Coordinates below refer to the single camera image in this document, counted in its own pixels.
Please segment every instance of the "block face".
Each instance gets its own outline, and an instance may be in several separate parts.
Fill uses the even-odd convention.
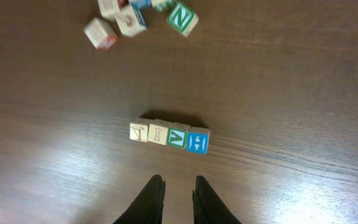
[[[116,36],[109,36],[106,40],[104,40],[100,45],[98,46],[98,49],[101,50],[107,50],[111,46],[113,46],[118,41],[118,37]]]
[[[138,9],[143,9],[152,5],[151,0],[129,0],[129,3],[133,4]]]
[[[98,18],[94,18],[84,28],[84,32],[97,49],[108,49],[118,41],[109,24]]]
[[[184,35],[185,37],[188,37],[190,32],[194,29],[194,27],[197,25],[198,23],[198,16],[195,15],[194,19],[192,20],[192,22],[190,23],[190,25],[187,27],[187,29],[182,33],[182,35]]]
[[[177,0],[154,0],[153,8],[158,12],[173,9],[178,1]]]
[[[196,13],[179,2],[167,17],[167,22],[177,31],[183,33],[191,24]]]
[[[174,122],[173,124],[170,125],[170,128],[179,128],[179,129],[189,132],[191,129],[191,126],[187,125],[187,124],[181,124],[178,122]]]
[[[128,0],[98,0],[100,13],[105,19],[115,20],[115,14],[128,4]]]
[[[208,134],[189,133],[187,136],[187,151],[206,154],[208,151]]]
[[[140,10],[131,4],[121,9],[116,14],[118,26],[123,35],[133,37],[146,30],[146,24],[143,20]]]
[[[167,145],[168,125],[160,123],[151,123],[149,126],[150,142]]]
[[[147,142],[148,134],[148,124],[134,122],[129,125],[129,138],[131,140]]]
[[[170,128],[168,130],[167,145],[177,147],[179,149],[186,148],[188,132],[183,129]]]
[[[200,133],[200,134],[207,134],[209,136],[210,130],[208,128],[197,128],[197,127],[192,127],[189,130],[190,133]]]

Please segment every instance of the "blue block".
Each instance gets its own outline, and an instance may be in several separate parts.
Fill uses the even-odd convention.
[[[136,0],[136,1],[131,1],[131,3],[139,9],[143,9],[152,5],[151,0]]]
[[[200,133],[189,133],[187,135],[187,151],[206,154],[208,150],[208,135]]]
[[[146,23],[144,22],[143,16],[140,13],[139,8],[135,4],[132,4],[132,7],[134,8],[134,11],[135,11],[135,14],[136,14],[136,17],[137,17],[137,20],[139,21],[139,23],[143,26],[146,26]]]

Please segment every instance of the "wood grain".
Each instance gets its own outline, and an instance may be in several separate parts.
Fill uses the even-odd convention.
[[[147,9],[99,52],[96,1],[0,0],[0,223],[112,223],[154,174],[164,223],[197,175],[242,223],[358,223],[358,1],[186,4],[189,38]],[[208,154],[130,141],[144,114],[204,124]]]

